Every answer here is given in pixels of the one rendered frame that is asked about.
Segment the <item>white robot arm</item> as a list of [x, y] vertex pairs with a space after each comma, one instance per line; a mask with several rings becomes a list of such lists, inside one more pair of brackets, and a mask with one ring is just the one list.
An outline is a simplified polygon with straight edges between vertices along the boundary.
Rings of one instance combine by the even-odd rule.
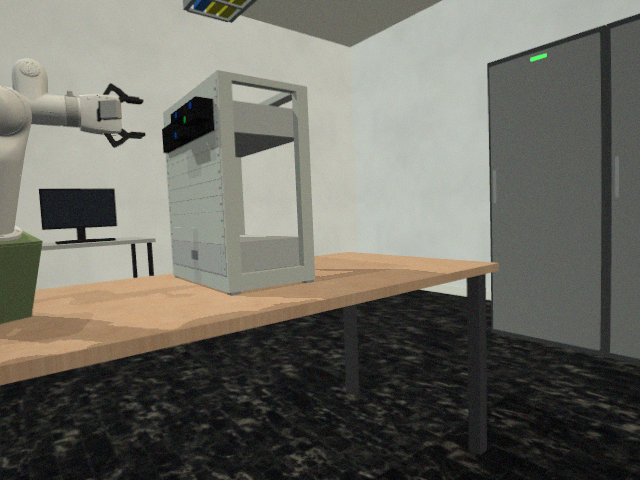
[[[0, 242], [22, 236], [15, 221], [31, 124], [79, 126], [76, 96], [72, 91], [65, 96], [47, 94], [48, 77], [40, 63], [20, 59], [11, 75], [13, 89], [0, 86]], [[121, 102], [98, 101], [97, 122], [102, 119], [122, 119]]]

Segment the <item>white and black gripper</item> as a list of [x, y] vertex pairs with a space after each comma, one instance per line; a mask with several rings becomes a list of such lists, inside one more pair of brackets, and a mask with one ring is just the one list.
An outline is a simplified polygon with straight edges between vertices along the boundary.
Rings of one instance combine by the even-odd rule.
[[[109, 95], [111, 91], [116, 92], [119, 96]], [[100, 96], [100, 97], [99, 97]], [[142, 139], [146, 135], [144, 132], [126, 132], [122, 129], [122, 120], [101, 120], [97, 122], [97, 109], [98, 101], [105, 100], [118, 100], [121, 103], [126, 102], [130, 104], [141, 105], [144, 101], [139, 97], [132, 97], [125, 94], [120, 88], [110, 83], [103, 93], [103, 95], [78, 95], [78, 107], [79, 107], [79, 129], [80, 131], [105, 135], [110, 144], [116, 148], [123, 144], [129, 138]], [[103, 129], [103, 130], [102, 130]], [[104, 133], [104, 134], [103, 134]], [[122, 138], [115, 141], [112, 134], [119, 134]]]

